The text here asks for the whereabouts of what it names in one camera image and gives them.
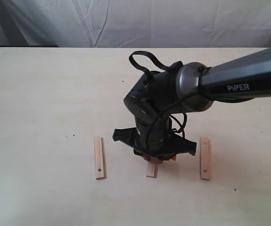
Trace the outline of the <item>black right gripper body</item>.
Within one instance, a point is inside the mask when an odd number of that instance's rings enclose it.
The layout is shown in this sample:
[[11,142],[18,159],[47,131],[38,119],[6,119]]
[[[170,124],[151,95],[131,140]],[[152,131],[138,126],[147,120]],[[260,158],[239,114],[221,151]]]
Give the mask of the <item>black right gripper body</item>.
[[182,153],[194,156],[197,144],[185,138],[187,115],[182,115],[182,123],[173,115],[168,115],[159,119],[152,127],[136,118],[135,127],[115,129],[112,138],[115,142],[120,141],[150,157]]

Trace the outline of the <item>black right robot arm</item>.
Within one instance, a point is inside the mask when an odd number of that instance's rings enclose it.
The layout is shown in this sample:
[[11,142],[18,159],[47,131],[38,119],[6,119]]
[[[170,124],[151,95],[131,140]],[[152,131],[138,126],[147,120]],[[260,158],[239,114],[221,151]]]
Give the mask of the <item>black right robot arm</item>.
[[115,129],[112,138],[146,160],[195,155],[196,143],[185,138],[186,123],[172,127],[176,114],[203,112],[215,101],[242,103],[271,97],[271,48],[214,67],[181,61],[166,66],[150,52],[133,54],[149,58],[157,70],[151,71],[129,56],[131,65],[143,73],[123,100],[136,125]]

